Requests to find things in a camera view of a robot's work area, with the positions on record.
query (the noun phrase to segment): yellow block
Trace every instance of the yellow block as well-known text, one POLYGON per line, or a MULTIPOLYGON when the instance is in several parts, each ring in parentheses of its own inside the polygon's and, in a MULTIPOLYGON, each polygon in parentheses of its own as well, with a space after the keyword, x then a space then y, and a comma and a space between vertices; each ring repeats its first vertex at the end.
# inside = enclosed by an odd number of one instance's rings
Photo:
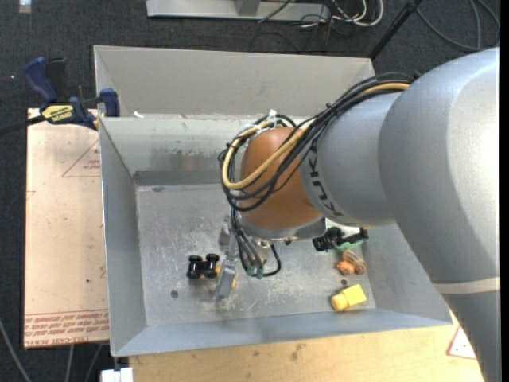
POLYGON ((360 304, 367 300, 360 284, 348 287, 331 298, 334 310, 344 310, 349 306, 360 304))

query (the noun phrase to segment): black pole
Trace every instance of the black pole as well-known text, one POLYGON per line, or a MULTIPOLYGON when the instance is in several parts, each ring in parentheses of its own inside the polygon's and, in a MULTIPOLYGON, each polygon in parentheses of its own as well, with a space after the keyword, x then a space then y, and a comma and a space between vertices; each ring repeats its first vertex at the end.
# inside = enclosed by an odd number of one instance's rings
POLYGON ((409 0, 403 10, 396 16, 385 35, 380 39, 379 43, 371 50, 369 57, 374 60, 382 51, 387 42, 398 32, 406 19, 419 7, 422 0, 409 0))
POLYGON ((13 131, 19 131, 21 129, 24 129, 25 127, 31 126, 35 123, 44 122, 46 119, 43 116, 36 116, 34 118, 25 120, 21 123, 12 124, 7 127, 3 127, 0 129, 0 136, 3 136, 4 134, 12 133, 13 131))

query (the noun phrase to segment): yellow cable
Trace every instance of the yellow cable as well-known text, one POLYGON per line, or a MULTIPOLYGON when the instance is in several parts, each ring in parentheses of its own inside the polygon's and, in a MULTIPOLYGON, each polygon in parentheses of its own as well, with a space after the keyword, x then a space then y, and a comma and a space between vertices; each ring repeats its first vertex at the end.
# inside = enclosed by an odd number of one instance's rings
POLYGON ((365 91, 362 91, 359 93, 359 95, 364 95, 365 93, 370 93, 374 91, 381 91, 383 89, 399 89, 401 91, 404 91, 410 86, 410 84, 406 84, 404 82, 387 82, 385 84, 376 85, 372 88, 368 88, 365 91))
MULTIPOLYGON (((299 129, 299 131, 296 134, 294 134, 288 142, 286 142, 281 147, 279 147, 278 150, 274 154, 272 154, 267 160, 265 160, 264 163, 261 164, 259 168, 257 168, 253 173, 251 173, 249 176, 247 176, 246 178, 244 178, 242 181, 239 181, 239 182, 230 182, 230 180, 228 180, 228 167, 230 165, 231 156, 233 155, 233 147, 235 147, 237 145, 239 139, 237 138, 236 140, 234 140, 233 143, 231 144, 230 149, 228 150, 228 152, 226 154, 226 157, 224 158, 223 171, 222 171, 222 179, 223 179, 224 185, 229 189, 242 189, 244 187, 247 187, 254 180, 256 180, 258 177, 260 177, 263 174, 263 172, 267 168, 269 168, 269 166, 275 160, 277 160, 279 157, 281 157, 291 146, 293 146, 293 144, 305 133, 305 131, 308 129, 308 127, 309 127, 309 124, 305 127, 302 127, 301 129, 299 129)), ((243 137, 243 136, 250 134, 256 130, 257 130, 256 127, 251 128, 248 131, 245 131, 244 133, 242 133, 240 136, 243 137)))
MULTIPOLYGON (((363 94, 369 93, 369 92, 380 91, 380 90, 383 90, 383 89, 400 89, 400 90, 405 90, 409 86, 410 86, 410 84, 405 84, 405 83, 402 83, 402 82, 388 82, 388 83, 385 83, 385 84, 380 84, 380 85, 374 86, 372 88, 368 88, 368 89, 362 91, 361 93, 359 93, 359 95, 363 95, 363 94)), ((251 184, 253 181, 255 181, 258 177, 260 177, 263 174, 263 172, 265 170, 267 170, 267 168, 269 168, 270 165, 274 161, 276 161, 278 158, 280 158, 291 146, 293 146, 293 144, 306 132, 306 130, 310 126, 310 123, 312 123, 312 122, 313 121, 310 120, 309 123, 307 124, 307 126, 302 127, 296 134, 294 134, 292 136, 292 138, 288 142, 286 142, 284 145, 279 147, 279 149, 274 154, 272 154, 267 160, 265 160, 264 163, 261 164, 260 167, 257 168, 253 173, 248 175, 242 181, 231 182, 228 179, 228 169, 229 169, 229 166, 230 166, 231 157, 233 156, 234 148, 237 146, 237 144, 239 144, 240 138, 243 138, 244 136, 247 136, 249 134, 255 133, 259 128, 263 128, 263 127, 267 126, 270 123, 269 122, 263 122, 260 125, 258 125, 259 127, 252 127, 251 129, 248 129, 248 130, 244 131, 243 133, 241 133, 239 135, 239 137, 236 138, 232 142, 232 144, 231 144, 230 148, 228 149, 228 152, 227 152, 227 154, 226 154, 226 156, 224 158, 223 170, 222 170, 222 174, 221 174, 224 186, 226 186, 229 189, 242 189, 242 188, 247 187, 249 184, 251 184)))

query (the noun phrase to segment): warning sticker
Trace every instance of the warning sticker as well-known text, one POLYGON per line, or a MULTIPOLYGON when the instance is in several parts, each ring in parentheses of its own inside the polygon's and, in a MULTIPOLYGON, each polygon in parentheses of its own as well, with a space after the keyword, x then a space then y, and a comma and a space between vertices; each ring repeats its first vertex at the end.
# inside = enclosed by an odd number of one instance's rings
POLYGON ((71 311, 57 314, 26 314, 25 348, 107 341, 108 310, 71 311))

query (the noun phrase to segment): orange object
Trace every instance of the orange object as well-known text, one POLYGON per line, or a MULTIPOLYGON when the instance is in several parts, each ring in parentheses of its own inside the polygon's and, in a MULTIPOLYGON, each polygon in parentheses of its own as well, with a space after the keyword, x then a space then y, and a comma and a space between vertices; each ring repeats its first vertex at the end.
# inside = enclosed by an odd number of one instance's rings
POLYGON ((360 275, 366 273, 367 270, 366 262, 364 262, 358 255, 356 255, 350 249, 347 249, 346 251, 343 252, 343 259, 355 267, 356 273, 359 273, 360 275))
POLYGON ((340 269, 340 272, 343 276, 349 276, 349 275, 353 275, 356 271, 356 267, 354 265, 352 265, 351 263, 349 262, 346 262, 344 260, 342 260, 341 262, 339 262, 336 267, 338 269, 340 269))

